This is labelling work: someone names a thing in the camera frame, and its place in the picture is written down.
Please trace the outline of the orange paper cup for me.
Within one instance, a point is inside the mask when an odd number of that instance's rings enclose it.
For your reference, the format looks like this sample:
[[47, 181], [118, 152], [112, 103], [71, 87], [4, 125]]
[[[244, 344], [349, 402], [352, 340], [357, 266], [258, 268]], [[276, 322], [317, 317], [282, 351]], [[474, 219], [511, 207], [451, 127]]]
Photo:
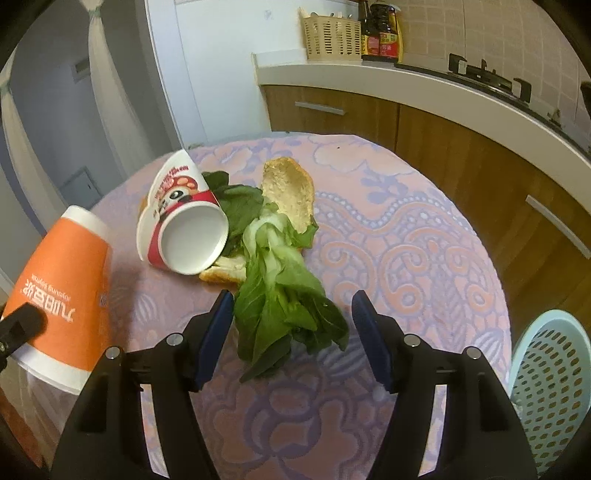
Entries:
[[27, 262], [3, 313], [8, 317], [25, 303], [43, 312], [43, 332], [13, 357], [28, 373], [74, 395], [111, 344], [110, 240], [96, 215], [69, 206]]

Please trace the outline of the red white noodle cup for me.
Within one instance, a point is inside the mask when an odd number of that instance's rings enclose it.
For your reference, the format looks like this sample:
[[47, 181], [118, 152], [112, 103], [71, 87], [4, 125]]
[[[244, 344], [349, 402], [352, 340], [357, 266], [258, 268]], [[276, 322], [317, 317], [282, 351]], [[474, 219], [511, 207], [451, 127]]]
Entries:
[[197, 275], [228, 240], [228, 218], [188, 152], [173, 153], [155, 176], [136, 227], [139, 258], [156, 268]]

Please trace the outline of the light blue trash basket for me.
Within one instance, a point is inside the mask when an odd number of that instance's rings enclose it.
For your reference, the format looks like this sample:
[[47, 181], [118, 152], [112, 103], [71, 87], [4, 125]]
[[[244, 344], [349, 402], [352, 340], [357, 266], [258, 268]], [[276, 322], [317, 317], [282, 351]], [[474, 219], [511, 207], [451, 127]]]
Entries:
[[533, 321], [515, 347], [508, 389], [542, 475], [590, 409], [590, 340], [573, 315], [549, 310]]

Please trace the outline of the wooden kitchen cabinet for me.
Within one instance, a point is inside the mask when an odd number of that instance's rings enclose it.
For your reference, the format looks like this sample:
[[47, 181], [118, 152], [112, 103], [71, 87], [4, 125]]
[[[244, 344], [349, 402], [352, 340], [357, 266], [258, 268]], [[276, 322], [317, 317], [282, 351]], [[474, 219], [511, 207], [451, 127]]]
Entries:
[[513, 336], [550, 309], [590, 325], [590, 261], [533, 204], [547, 208], [584, 244], [590, 242], [590, 215], [525, 159], [457, 123], [391, 101], [301, 86], [262, 91], [274, 131], [358, 135], [432, 180], [493, 260]]

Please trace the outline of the bread bun piece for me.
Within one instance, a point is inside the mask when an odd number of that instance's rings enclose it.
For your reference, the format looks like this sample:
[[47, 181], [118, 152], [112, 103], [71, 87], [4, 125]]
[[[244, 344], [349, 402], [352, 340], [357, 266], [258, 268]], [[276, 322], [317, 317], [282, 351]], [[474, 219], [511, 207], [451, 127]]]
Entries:
[[242, 255], [219, 256], [198, 278], [212, 284], [242, 284], [246, 279], [246, 259]]

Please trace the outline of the white curtain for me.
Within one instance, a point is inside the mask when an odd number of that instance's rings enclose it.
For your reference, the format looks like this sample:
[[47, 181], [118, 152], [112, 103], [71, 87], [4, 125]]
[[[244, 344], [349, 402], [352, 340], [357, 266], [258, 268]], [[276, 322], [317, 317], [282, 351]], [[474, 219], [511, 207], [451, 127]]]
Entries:
[[125, 92], [108, 47], [101, 0], [81, 0], [89, 18], [88, 55], [93, 95], [111, 152], [121, 174], [132, 176], [153, 158], [153, 150]]

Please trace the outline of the green leafy vegetable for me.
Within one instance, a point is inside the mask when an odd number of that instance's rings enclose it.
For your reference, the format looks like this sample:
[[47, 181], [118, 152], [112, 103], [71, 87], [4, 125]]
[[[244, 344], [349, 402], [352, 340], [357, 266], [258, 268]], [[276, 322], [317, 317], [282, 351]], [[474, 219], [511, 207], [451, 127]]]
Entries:
[[308, 354], [331, 345], [345, 350], [348, 322], [304, 263], [318, 231], [315, 217], [298, 233], [260, 185], [232, 184], [223, 171], [204, 173], [204, 179], [229, 222], [221, 256], [246, 259], [233, 307], [238, 357], [247, 365], [240, 380], [273, 376], [290, 359], [294, 342]]

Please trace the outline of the bread bun half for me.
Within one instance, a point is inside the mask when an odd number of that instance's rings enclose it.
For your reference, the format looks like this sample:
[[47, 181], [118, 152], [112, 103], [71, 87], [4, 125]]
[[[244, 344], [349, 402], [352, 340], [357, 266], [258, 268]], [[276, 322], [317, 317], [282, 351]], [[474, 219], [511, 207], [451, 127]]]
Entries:
[[311, 226], [314, 216], [314, 181], [296, 160], [280, 157], [266, 161], [260, 188], [263, 196], [276, 203], [280, 213], [290, 218], [298, 233], [304, 233]]

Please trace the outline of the white refrigerator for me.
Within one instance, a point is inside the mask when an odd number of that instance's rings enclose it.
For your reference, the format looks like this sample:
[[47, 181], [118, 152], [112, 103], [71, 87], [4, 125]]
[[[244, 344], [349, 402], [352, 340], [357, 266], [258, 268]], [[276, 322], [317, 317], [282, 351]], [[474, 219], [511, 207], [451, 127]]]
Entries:
[[300, 42], [294, 1], [144, 1], [152, 56], [180, 147], [270, 132], [258, 53]]

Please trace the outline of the black gas stove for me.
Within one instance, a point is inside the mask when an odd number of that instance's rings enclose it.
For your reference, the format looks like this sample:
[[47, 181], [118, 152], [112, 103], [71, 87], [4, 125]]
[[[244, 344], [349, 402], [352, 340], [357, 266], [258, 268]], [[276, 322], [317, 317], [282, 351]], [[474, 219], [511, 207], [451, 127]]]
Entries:
[[589, 138], [566, 118], [563, 111], [558, 107], [544, 106], [541, 100], [534, 98], [530, 82], [523, 78], [506, 78], [500, 75], [495, 69], [488, 68], [485, 59], [478, 65], [472, 65], [462, 55], [450, 53], [447, 67], [444, 69], [401, 62], [398, 62], [396, 67], [445, 79], [507, 103], [550, 128], [590, 161]]

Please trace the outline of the dark sauce bottle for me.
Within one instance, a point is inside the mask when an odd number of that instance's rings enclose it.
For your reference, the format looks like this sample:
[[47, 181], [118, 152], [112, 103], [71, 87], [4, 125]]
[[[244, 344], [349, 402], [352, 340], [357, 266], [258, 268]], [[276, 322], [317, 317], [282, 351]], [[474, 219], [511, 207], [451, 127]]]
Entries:
[[397, 64], [404, 58], [401, 9], [388, 1], [359, 1], [362, 59]]

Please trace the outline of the beige woven basket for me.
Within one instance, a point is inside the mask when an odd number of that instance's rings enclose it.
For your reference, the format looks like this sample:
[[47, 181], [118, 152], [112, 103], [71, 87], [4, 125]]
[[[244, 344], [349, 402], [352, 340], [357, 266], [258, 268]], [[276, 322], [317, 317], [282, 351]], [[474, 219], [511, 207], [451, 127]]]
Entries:
[[342, 15], [308, 14], [298, 9], [307, 60], [319, 63], [361, 63], [361, 23]]

